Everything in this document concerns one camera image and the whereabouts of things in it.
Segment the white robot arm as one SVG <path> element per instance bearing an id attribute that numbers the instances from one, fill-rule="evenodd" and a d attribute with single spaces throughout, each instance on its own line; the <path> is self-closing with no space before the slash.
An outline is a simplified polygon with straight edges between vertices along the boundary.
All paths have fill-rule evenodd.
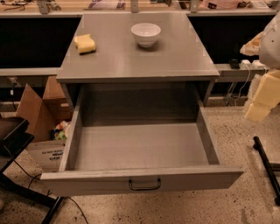
<path id="1" fill-rule="evenodd" d="M 280 102 L 280 12 L 263 31 L 242 46 L 240 53 L 258 55 L 260 62 L 268 68 L 264 75 L 255 75 L 244 104 L 244 118 L 259 123 Z"/>

